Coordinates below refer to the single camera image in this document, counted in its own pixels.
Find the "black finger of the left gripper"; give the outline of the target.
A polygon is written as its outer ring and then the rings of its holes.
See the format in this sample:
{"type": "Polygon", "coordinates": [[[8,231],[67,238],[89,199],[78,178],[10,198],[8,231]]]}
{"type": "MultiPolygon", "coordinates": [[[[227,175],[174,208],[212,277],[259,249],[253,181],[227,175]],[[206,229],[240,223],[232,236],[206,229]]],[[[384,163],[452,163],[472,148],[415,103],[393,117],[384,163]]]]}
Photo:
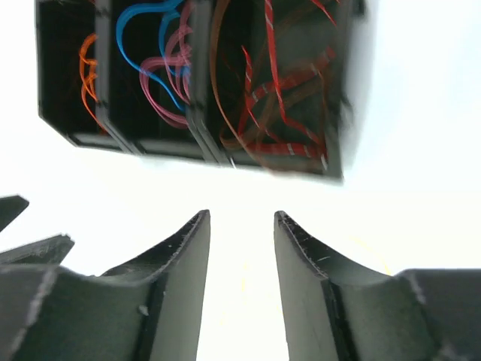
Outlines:
{"type": "Polygon", "coordinates": [[[1,252],[1,265],[59,265],[71,251],[74,241],[68,235],[55,235],[1,252]]]}
{"type": "Polygon", "coordinates": [[[0,198],[0,231],[14,221],[27,207],[29,201],[22,196],[5,196],[0,198]]]}

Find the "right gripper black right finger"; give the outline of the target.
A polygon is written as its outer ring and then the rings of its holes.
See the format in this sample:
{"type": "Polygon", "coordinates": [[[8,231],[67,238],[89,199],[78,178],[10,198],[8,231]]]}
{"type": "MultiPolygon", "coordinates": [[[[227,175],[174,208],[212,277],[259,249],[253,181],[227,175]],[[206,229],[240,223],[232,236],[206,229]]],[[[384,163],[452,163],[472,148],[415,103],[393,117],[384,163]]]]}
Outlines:
{"type": "Polygon", "coordinates": [[[478,360],[480,272],[385,275],[274,215],[274,246],[292,360],[478,360]]]}

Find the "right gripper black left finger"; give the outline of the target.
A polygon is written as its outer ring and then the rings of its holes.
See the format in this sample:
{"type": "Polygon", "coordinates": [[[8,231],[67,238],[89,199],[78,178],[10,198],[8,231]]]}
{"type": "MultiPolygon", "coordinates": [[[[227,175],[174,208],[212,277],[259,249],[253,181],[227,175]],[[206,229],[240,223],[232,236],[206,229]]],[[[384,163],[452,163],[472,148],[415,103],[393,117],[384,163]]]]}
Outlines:
{"type": "Polygon", "coordinates": [[[194,360],[210,213],[103,275],[1,265],[3,360],[194,360]]]}

